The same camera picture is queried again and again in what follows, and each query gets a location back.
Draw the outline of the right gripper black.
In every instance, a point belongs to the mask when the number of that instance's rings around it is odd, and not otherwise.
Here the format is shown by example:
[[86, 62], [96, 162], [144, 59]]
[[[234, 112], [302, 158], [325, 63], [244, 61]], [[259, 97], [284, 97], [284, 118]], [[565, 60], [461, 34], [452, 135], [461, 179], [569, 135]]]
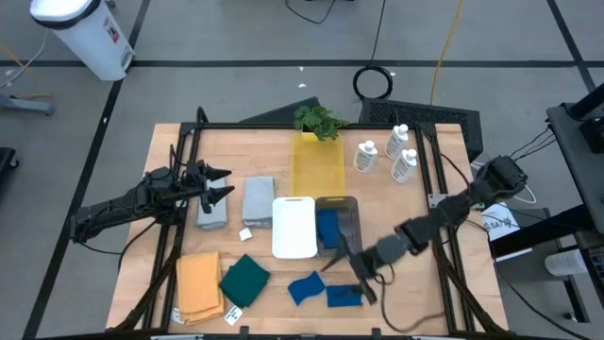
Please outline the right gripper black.
[[[325, 272], [340, 260], [347, 259], [351, 255], [352, 252], [348, 246], [340, 246], [333, 258], [322, 268], [322, 271]], [[375, 304], [378, 298], [369, 281], [375, 278], [378, 274], [378, 269], [384, 265], [385, 262], [378, 256], [378, 250], [375, 247], [368, 247], [351, 256], [351, 267], [359, 280], [358, 286], [360, 292], [370, 304]]]

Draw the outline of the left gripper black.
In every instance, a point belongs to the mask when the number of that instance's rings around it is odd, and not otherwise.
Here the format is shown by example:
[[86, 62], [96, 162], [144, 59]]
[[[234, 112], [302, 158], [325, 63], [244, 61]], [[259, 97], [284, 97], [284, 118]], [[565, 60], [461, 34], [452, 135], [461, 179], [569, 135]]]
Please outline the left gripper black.
[[197, 196], [203, 213], [211, 213], [211, 205], [216, 205], [228, 194], [235, 190], [234, 186], [219, 188], [209, 187], [207, 181], [223, 179], [232, 172], [226, 169], [218, 169], [205, 164], [203, 160], [188, 161], [180, 180], [181, 198], [188, 199]]

